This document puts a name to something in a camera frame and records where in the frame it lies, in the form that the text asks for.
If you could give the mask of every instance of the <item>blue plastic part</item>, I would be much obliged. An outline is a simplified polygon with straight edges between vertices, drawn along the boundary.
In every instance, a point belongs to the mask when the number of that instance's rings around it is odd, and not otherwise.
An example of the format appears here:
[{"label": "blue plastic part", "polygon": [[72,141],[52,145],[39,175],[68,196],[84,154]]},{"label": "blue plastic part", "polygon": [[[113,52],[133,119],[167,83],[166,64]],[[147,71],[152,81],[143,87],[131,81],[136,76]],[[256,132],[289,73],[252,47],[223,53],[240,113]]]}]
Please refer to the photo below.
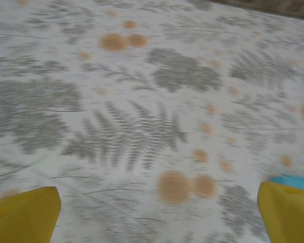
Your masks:
[{"label": "blue plastic part", "polygon": [[270,181],[304,190],[304,177],[302,176],[282,175],[273,177]]}]

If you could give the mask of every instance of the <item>blue object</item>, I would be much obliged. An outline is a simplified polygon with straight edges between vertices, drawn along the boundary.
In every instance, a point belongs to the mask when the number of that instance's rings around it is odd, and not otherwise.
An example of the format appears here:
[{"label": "blue object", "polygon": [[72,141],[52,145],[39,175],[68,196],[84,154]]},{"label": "blue object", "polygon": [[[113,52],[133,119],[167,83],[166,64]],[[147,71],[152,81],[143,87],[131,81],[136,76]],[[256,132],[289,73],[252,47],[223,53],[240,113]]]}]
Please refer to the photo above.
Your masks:
[{"label": "blue object", "polygon": [[293,186],[304,190],[304,177],[303,176],[292,176],[292,175],[282,175],[273,177],[271,182],[276,182],[284,184],[286,186]]}]

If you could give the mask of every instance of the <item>yellow object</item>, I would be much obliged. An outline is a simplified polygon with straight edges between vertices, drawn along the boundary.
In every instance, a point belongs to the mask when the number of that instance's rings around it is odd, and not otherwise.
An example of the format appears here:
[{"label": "yellow object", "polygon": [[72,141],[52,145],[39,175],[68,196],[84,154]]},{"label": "yellow object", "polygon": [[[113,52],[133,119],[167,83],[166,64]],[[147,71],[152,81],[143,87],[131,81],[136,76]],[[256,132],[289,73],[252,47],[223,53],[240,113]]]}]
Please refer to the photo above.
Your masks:
[{"label": "yellow object", "polygon": [[60,209],[55,187],[0,199],[0,243],[49,243]]},{"label": "yellow object", "polygon": [[258,207],[271,243],[304,243],[304,190],[263,182]]}]

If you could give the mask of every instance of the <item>yellow plastic part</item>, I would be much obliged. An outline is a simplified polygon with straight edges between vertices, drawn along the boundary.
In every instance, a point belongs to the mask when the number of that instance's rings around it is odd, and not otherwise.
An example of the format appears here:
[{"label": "yellow plastic part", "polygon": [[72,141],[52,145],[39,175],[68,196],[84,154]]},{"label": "yellow plastic part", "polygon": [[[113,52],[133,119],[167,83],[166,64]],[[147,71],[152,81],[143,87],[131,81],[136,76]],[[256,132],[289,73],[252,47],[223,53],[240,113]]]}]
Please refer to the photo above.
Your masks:
[{"label": "yellow plastic part", "polygon": [[263,182],[257,202],[271,243],[304,243],[304,190]]},{"label": "yellow plastic part", "polygon": [[0,199],[0,243],[49,243],[60,209],[55,187]]}]

